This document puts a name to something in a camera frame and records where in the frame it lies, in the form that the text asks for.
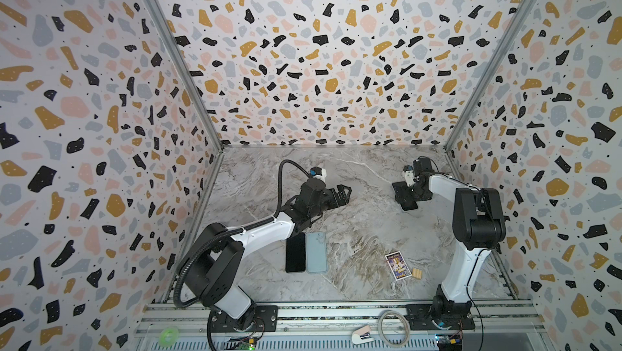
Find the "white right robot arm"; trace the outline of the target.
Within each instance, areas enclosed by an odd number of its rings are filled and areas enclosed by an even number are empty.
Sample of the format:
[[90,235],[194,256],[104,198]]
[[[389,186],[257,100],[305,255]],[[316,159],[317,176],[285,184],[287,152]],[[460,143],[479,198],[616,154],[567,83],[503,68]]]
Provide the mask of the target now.
[[505,218],[498,190],[478,188],[436,170],[436,163],[419,157],[403,167],[403,181],[394,182],[395,200],[402,210],[438,200],[435,210],[446,216],[455,238],[450,270],[437,287],[425,320],[441,330],[473,328],[469,315],[472,291],[485,260],[505,239]]

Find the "aluminium corner post right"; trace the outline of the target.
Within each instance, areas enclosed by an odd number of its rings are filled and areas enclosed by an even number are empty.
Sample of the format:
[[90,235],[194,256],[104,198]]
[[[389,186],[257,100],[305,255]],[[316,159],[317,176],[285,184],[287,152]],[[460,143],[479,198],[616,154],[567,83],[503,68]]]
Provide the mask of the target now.
[[507,56],[511,47],[513,46],[513,40],[520,32],[526,18],[529,16],[531,10],[536,4],[537,0],[523,0],[519,4],[517,11],[512,17],[507,30],[503,33],[497,49],[492,54],[489,63],[484,68],[484,72],[479,78],[474,92],[469,97],[469,100],[464,106],[463,112],[458,118],[458,122],[454,129],[450,133],[450,137],[444,145],[444,151],[446,154],[450,154],[450,150],[457,144],[458,137],[461,131],[466,127],[470,115],[476,110],[477,103],[484,95],[487,87],[489,86],[492,77],[496,74],[497,69],[501,65],[502,60]]

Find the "purple playing card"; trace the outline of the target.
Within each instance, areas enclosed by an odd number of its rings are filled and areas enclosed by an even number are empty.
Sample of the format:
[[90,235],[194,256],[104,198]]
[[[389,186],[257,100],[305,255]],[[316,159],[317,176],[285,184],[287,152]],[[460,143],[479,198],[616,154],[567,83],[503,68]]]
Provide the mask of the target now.
[[401,252],[390,253],[386,255],[385,258],[395,281],[400,281],[412,276],[411,269]]

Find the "aluminium corner post left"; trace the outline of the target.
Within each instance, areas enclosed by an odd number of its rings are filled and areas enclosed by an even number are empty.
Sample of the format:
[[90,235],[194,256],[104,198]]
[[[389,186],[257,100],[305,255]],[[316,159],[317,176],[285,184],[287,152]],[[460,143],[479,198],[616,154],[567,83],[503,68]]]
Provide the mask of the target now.
[[207,136],[209,138],[210,144],[214,148],[215,153],[217,155],[220,155],[221,153],[223,153],[224,147],[220,139],[218,138],[218,135],[216,134],[216,130],[212,125],[212,121],[209,117],[209,114],[207,113],[206,107],[204,106],[197,87],[192,80],[190,70],[186,66],[186,63],[181,56],[175,37],[168,28],[165,14],[163,13],[157,0],[144,0],[144,3],[145,8],[149,11],[152,17],[155,29],[158,31],[161,41],[164,44],[166,51],[170,55],[172,63],[178,71],[179,76],[181,77],[183,85],[186,87],[186,91],[190,95],[190,99],[195,106],[197,115],[201,119],[202,124],[207,131]]

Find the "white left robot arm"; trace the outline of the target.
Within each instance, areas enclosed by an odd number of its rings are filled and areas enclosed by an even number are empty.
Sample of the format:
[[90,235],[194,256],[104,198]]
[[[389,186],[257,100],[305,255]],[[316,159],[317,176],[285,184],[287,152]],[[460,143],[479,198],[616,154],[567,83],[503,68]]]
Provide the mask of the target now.
[[200,303],[233,320],[250,320],[256,303],[235,283],[241,262],[272,243],[302,234],[326,211],[348,205],[351,193],[351,187],[328,188],[312,177],[275,216],[238,227],[210,224],[180,260],[173,304],[185,309]]

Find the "aluminium corner post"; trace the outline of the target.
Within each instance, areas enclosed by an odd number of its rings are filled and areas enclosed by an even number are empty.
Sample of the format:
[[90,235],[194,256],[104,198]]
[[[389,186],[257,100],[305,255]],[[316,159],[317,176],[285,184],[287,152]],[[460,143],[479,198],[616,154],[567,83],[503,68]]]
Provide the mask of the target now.
[[186,87],[186,91],[190,95],[190,99],[195,106],[197,115],[201,119],[202,124],[207,131],[207,136],[209,138],[210,144],[214,148],[215,153],[217,155],[220,155],[221,153],[223,153],[224,147],[220,139],[218,138],[218,135],[216,134],[216,130],[212,125],[212,121],[209,117],[209,114],[207,113],[206,107],[204,106],[197,87],[192,80],[190,70],[186,66],[186,63],[181,56],[175,37],[168,28],[165,14],[163,13],[157,0],[144,0],[144,3],[145,8],[149,11],[152,17],[155,29],[158,31],[161,41],[164,44],[166,51],[170,55],[172,63],[178,71],[179,76],[181,77],[183,85]]
[[454,129],[450,133],[450,137],[444,145],[444,151],[446,154],[450,154],[450,150],[457,144],[458,137],[461,131],[466,127],[470,115],[476,110],[477,103],[484,95],[487,87],[489,86],[492,77],[496,74],[497,69],[501,65],[502,60],[507,56],[511,47],[513,46],[513,40],[520,32],[526,18],[529,16],[531,10],[536,4],[537,0],[523,0],[519,4],[517,11],[512,17],[507,30],[503,33],[497,49],[492,54],[489,63],[484,68],[484,72],[479,78],[474,92],[469,97],[469,100],[464,106],[463,112],[458,118],[458,122]]

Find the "small wooden block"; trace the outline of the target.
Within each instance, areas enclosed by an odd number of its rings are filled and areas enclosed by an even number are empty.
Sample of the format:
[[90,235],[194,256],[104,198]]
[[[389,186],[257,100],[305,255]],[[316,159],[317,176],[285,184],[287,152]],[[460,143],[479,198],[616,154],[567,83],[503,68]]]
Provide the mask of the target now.
[[421,280],[423,278],[423,271],[421,269],[413,268],[411,270],[412,276],[416,279]]

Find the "white pink stapler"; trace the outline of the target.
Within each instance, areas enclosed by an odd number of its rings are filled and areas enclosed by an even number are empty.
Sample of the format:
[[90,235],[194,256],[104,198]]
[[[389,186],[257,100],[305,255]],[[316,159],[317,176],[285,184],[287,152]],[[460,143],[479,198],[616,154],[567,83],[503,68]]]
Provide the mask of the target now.
[[351,342],[354,345],[364,345],[374,342],[374,338],[371,334],[372,329],[369,325],[358,328],[351,334]]

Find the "pale green phone case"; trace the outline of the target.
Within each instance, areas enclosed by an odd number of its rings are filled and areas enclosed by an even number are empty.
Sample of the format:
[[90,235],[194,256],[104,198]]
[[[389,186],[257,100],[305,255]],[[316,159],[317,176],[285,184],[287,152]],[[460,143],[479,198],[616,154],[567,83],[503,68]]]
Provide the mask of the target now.
[[328,270],[327,236],[324,232],[310,233],[305,237],[306,270],[309,274],[322,274]]

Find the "phone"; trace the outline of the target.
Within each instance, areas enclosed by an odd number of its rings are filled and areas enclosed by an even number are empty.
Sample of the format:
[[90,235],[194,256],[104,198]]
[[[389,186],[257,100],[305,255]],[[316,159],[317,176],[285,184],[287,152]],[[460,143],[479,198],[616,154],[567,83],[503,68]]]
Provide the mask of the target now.
[[286,273],[303,273],[306,271],[306,237],[305,233],[297,234],[286,240]]

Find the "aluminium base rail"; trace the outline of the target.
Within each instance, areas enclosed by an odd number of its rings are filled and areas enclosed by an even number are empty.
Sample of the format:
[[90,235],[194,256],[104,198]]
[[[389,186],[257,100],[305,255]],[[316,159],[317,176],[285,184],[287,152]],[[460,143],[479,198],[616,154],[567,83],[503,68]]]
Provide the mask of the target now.
[[[533,304],[521,300],[476,302],[473,328],[441,330],[425,320],[429,301],[261,302],[249,328],[236,330],[222,312],[171,304],[147,308],[137,332],[138,350],[552,350]],[[369,325],[374,342],[354,345],[351,334]],[[177,327],[178,341],[158,344]]]

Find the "green tape roll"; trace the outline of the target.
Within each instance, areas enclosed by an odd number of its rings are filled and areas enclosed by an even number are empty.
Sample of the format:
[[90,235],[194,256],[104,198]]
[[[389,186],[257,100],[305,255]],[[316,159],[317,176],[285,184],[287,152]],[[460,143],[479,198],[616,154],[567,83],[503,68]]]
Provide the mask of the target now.
[[168,327],[160,332],[158,344],[161,348],[169,348],[176,344],[179,337],[179,330],[177,327]]

